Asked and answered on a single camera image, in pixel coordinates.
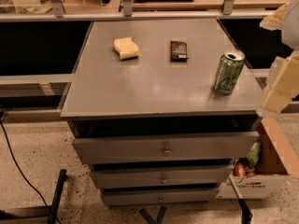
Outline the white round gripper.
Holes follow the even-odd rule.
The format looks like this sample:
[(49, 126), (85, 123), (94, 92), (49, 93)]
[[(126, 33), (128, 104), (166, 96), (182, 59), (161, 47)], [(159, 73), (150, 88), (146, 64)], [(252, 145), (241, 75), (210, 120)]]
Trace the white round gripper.
[[(291, 0), (260, 22), (269, 31), (281, 30), (282, 42), (299, 50), (299, 0)], [(262, 108), (280, 113), (299, 94), (299, 57), (277, 57), (270, 67), (263, 91)]]

